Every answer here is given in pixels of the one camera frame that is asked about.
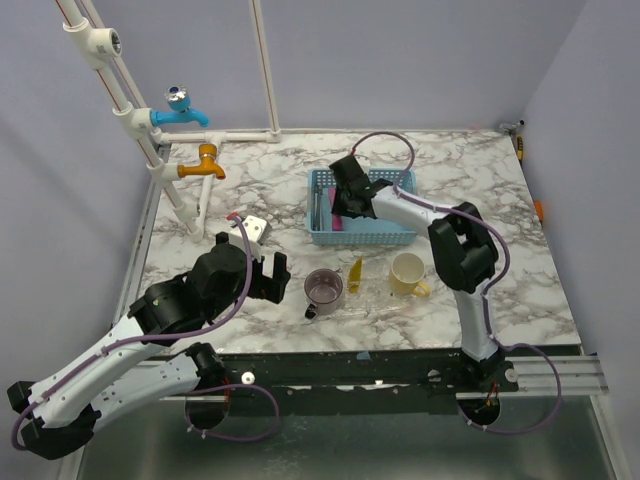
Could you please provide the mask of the light blue perforated basket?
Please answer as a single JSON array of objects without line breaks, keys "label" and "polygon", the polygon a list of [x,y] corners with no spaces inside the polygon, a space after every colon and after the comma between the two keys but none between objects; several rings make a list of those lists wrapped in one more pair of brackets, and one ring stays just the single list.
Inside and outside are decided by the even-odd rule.
[{"label": "light blue perforated basket", "polygon": [[[322,186],[322,229],[312,229],[314,187]],[[312,243],[318,246],[405,246],[410,245],[417,234],[394,222],[370,218],[343,218],[343,230],[331,231],[331,214],[328,189],[336,188],[333,174],[328,168],[315,168],[308,172],[306,227]]]}]

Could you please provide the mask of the purple mug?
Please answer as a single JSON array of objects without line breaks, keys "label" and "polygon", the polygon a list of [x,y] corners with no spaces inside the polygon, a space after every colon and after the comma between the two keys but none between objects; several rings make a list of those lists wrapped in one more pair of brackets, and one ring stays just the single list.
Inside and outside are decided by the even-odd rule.
[{"label": "purple mug", "polygon": [[303,288],[307,301],[304,317],[307,320],[331,315],[341,305],[344,283],[334,270],[314,270],[306,277]]}]

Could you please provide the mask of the yellow mug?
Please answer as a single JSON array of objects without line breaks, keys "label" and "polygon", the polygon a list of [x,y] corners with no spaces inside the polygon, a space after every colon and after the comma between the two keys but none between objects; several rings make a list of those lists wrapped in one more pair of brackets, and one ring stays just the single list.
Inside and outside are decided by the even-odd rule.
[{"label": "yellow mug", "polygon": [[391,262],[389,285],[394,295],[413,295],[426,298],[431,294],[424,282],[426,267],[421,258],[413,253],[401,253]]}]

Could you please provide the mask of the clear textured glass tray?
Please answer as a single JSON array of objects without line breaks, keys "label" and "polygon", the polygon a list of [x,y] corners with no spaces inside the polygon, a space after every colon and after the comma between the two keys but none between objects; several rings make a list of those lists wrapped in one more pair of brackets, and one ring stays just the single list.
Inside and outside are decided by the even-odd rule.
[{"label": "clear textured glass tray", "polygon": [[390,290],[387,273],[371,276],[362,272],[358,290],[347,290],[343,300],[340,313],[345,317],[368,317],[401,305],[400,299]]}]

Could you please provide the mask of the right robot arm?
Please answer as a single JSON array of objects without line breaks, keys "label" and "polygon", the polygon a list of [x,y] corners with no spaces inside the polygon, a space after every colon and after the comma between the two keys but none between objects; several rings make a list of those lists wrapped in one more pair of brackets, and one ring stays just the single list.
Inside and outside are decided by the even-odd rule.
[{"label": "right robot arm", "polygon": [[488,299],[499,253],[477,208],[469,202],[432,204],[397,183],[372,181],[353,155],[335,161],[330,170],[336,182],[334,214],[392,221],[429,241],[436,273],[456,301],[461,382],[471,391],[485,390],[496,380],[504,355],[493,333]]}]

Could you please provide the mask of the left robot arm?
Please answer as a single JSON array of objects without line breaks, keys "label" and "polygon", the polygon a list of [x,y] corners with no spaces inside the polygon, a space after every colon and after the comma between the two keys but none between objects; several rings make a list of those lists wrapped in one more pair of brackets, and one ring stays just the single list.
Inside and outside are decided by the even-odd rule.
[{"label": "left robot arm", "polygon": [[221,327],[248,298],[280,303],[291,278],[287,257],[275,253],[269,276],[263,262],[248,245],[238,247],[221,233],[191,270],[148,287],[69,365],[44,380],[11,385],[7,396],[19,415],[12,446],[56,460],[86,445],[111,421],[162,397],[229,397],[237,386],[209,344],[196,342],[147,373],[136,367],[181,339]]}]

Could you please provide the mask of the orange tap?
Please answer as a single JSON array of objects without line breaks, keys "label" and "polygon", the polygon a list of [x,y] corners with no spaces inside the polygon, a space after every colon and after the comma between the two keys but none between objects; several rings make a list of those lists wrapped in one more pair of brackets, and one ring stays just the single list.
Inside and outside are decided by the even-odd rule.
[{"label": "orange tap", "polygon": [[179,164],[177,173],[179,178],[187,176],[213,175],[218,180],[226,178],[224,169],[217,163],[218,147],[212,143],[204,143],[198,147],[199,163],[197,165]]}]

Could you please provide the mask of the yellow clamp tool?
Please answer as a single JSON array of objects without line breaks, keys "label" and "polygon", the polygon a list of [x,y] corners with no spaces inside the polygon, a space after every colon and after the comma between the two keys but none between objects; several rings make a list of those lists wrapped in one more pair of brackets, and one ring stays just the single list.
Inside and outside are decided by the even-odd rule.
[{"label": "yellow clamp tool", "polygon": [[499,129],[511,138],[519,163],[524,160],[524,140],[522,137],[524,126],[524,119],[520,119],[517,122],[502,122],[499,124]]}]

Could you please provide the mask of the blue tap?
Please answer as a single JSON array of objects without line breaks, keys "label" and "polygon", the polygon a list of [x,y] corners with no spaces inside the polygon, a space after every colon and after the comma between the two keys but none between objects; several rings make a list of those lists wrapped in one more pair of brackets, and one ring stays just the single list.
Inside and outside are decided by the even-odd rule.
[{"label": "blue tap", "polygon": [[165,99],[169,111],[152,110],[151,124],[160,127],[165,124],[179,124],[196,122],[200,127],[209,126],[209,117],[191,106],[191,97],[183,85],[174,85],[165,92]]}]

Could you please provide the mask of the orange clip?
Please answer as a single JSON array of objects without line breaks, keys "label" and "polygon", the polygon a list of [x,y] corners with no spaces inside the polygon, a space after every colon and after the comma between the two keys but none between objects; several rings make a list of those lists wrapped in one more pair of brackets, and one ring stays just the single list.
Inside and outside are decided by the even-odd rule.
[{"label": "orange clip", "polygon": [[542,203],[540,201],[538,201],[538,200],[535,200],[534,201],[534,207],[535,207],[538,219],[540,220],[540,222],[543,222],[544,218],[545,218],[545,214],[544,214],[544,208],[543,208]]}]

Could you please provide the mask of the white pvc pipe frame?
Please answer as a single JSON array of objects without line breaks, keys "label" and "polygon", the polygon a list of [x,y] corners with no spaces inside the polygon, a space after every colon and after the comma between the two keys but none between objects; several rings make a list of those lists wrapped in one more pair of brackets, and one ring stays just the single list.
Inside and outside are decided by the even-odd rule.
[{"label": "white pvc pipe frame", "polygon": [[218,147],[219,154],[226,143],[281,141],[282,130],[273,90],[261,3],[249,3],[269,115],[269,128],[258,132],[216,131],[202,128],[196,122],[154,127],[150,120],[153,109],[146,105],[122,59],[122,42],[118,32],[104,25],[91,1],[58,1],[56,6],[63,17],[63,30],[106,90],[113,105],[113,115],[142,151],[152,185],[164,192],[174,215],[186,227],[190,238],[195,242],[201,241],[216,178],[213,175],[179,178],[179,163],[162,160],[159,148],[175,143],[212,143]]}]

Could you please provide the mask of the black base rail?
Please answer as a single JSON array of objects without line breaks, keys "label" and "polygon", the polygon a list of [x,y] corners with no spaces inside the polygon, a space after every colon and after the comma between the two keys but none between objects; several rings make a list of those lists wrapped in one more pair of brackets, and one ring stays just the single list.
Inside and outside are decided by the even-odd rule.
[{"label": "black base rail", "polygon": [[264,393],[196,394],[186,411],[202,417],[455,414],[458,395],[515,392],[515,367],[503,355],[476,364],[459,349],[255,353],[221,357],[237,384],[251,372]]}]

